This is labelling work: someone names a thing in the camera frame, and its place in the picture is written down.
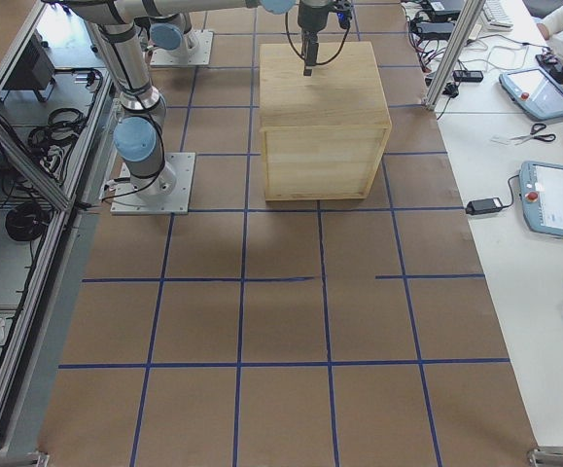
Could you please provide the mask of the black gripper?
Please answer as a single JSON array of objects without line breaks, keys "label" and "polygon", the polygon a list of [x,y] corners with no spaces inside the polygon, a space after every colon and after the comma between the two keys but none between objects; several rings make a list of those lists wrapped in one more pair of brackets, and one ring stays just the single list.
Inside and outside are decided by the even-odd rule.
[{"label": "black gripper", "polygon": [[333,0],[299,0],[298,25],[301,32],[303,75],[309,77],[317,66],[319,42],[317,33],[326,28]]}]

